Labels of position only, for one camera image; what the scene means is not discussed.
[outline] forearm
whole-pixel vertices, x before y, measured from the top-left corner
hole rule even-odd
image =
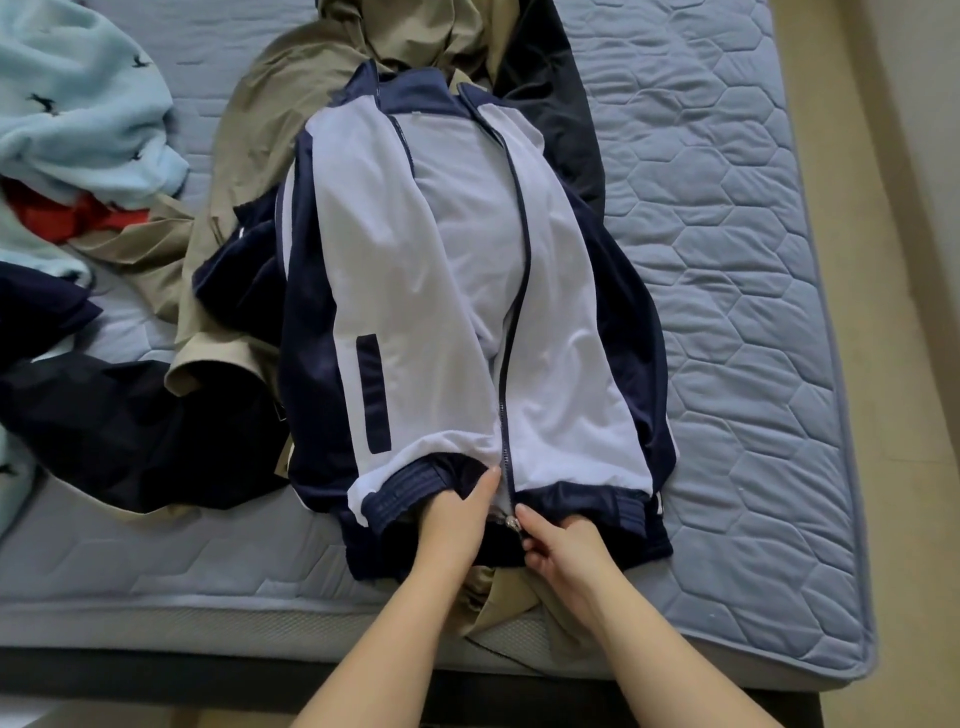
[[[293,728],[417,726],[459,582],[414,567]]]
[[[598,586],[593,609],[597,640],[640,725],[777,725],[622,576]]]

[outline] quilted mattress cover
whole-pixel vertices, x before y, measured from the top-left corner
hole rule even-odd
[[[173,144],[199,207],[217,119],[309,0],[93,0],[176,99]],[[630,573],[746,687],[825,690],[876,656],[863,514],[764,0],[557,0],[607,174],[607,225],[657,302],[680,465],[676,554]],[[170,359],[172,331],[100,269],[107,313],[81,348]],[[228,512],[118,518],[48,479],[0,542],[0,645],[341,658],[389,596],[353,581],[333,519],[290,489]],[[557,665],[536,612],[480,641]],[[440,664],[515,671],[468,643]]]

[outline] wall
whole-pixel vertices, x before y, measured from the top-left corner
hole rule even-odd
[[[960,3],[864,0],[864,10],[960,318]]]
[[[960,453],[960,3],[839,0],[837,7]]]

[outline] navy pocket trim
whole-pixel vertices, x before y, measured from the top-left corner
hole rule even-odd
[[[390,419],[387,416],[387,387],[383,381],[380,344],[375,333],[357,336],[357,367],[363,391],[363,412],[367,424],[367,447],[371,454],[388,452]]]

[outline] hand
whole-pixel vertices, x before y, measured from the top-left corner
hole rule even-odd
[[[500,467],[494,466],[480,476],[466,499],[454,491],[437,493],[420,520],[414,569],[449,573],[459,586],[480,550],[487,514],[499,484]]]
[[[594,595],[624,576],[597,527],[583,516],[569,516],[556,526],[525,505],[516,507],[516,517],[533,537],[523,541],[527,566],[542,576],[573,616],[598,637]]]

